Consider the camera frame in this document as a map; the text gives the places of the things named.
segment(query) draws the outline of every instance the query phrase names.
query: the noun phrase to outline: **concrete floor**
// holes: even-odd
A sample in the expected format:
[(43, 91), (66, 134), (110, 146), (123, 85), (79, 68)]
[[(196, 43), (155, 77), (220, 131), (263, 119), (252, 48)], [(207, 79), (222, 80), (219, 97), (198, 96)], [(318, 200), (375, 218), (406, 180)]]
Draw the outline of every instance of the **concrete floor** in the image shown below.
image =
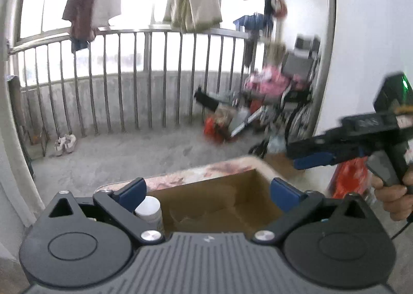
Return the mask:
[(48, 143), (46, 157), (32, 162), (35, 184), (45, 205), (60, 190), (74, 196), (91, 196), (96, 188), (113, 182), (176, 172), (236, 158), (248, 153), (263, 135), (244, 133), (224, 145), (203, 135), (199, 123), (192, 127), (134, 131), (78, 139), (71, 154), (54, 155)]

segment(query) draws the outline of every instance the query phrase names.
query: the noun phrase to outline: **human hand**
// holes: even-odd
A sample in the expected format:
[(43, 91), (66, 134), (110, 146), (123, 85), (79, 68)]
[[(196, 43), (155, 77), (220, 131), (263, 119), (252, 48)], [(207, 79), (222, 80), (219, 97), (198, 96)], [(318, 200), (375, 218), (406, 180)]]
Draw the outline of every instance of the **human hand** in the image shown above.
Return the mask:
[(406, 186), (413, 186), (413, 166), (403, 177), (403, 184), (384, 187), (383, 181), (374, 176), (371, 185), (376, 189), (376, 198), (383, 202), (383, 209), (394, 221), (406, 219), (413, 211), (413, 195), (406, 195)]

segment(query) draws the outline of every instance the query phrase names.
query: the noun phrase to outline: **sneaker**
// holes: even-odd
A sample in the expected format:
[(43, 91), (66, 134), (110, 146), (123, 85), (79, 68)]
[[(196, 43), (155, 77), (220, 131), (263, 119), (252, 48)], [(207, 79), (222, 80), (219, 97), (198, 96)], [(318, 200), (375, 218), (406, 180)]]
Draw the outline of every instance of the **sneaker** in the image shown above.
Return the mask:
[(65, 135), (65, 151), (67, 153), (72, 153), (75, 149), (76, 137), (74, 134)]
[(63, 154), (63, 148), (65, 147), (66, 138), (59, 138), (54, 143), (54, 153), (56, 156), (61, 156)]

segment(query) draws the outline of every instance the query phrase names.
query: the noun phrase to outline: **white bottle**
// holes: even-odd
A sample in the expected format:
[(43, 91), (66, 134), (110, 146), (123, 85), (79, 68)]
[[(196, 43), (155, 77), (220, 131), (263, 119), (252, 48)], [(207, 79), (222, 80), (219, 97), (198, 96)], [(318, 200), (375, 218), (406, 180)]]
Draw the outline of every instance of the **white bottle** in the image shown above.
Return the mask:
[(148, 223), (152, 230), (164, 232), (161, 204), (156, 197), (146, 196), (143, 202), (135, 209), (135, 215)]

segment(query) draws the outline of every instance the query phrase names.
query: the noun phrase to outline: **brown jacket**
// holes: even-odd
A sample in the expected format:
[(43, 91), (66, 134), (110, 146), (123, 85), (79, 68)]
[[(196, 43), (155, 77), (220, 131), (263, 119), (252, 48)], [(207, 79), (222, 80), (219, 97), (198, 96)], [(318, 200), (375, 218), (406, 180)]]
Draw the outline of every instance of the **brown jacket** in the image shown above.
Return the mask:
[(92, 7), (93, 0), (67, 0), (62, 19), (72, 23), (70, 33), (78, 40), (91, 42), (96, 37), (90, 28)]

